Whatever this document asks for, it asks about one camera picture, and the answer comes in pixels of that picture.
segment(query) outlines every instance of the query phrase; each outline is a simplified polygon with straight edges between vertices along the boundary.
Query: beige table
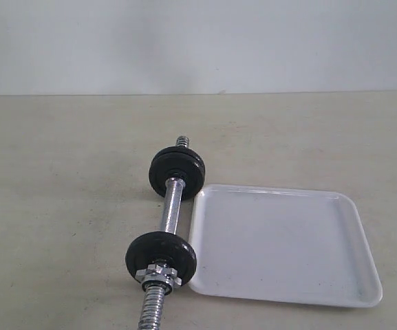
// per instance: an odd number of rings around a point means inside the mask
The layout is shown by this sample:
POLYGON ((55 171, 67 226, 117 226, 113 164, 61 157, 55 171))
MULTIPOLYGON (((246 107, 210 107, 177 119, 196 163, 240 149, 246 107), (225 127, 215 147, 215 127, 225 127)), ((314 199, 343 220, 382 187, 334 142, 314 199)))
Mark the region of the beige table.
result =
MULTIPOLYGON (((397 329, 397 92, 389 92, 0 97, 0 330, 136 329, 143 293, 124 254, 158 228, 162 199, 148 166, 178 134, 204 158, 208 183, 350 196, 384 298, 373 309, 339 309, 184 287, 167 298, 163 329, 397 329)), ((191 208, 181 210, 183 237, 191 208)))

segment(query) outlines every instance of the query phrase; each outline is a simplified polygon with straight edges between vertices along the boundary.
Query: white tray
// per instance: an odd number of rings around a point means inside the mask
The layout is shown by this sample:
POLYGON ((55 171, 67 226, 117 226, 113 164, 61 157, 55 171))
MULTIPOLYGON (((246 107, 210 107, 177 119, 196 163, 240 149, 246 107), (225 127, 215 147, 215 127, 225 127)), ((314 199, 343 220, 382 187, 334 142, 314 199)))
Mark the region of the white tray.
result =
POLYGON ((342 307, 382 298, 356 206, 337 192, 207 185, 189 241, 200 294, 342 307))

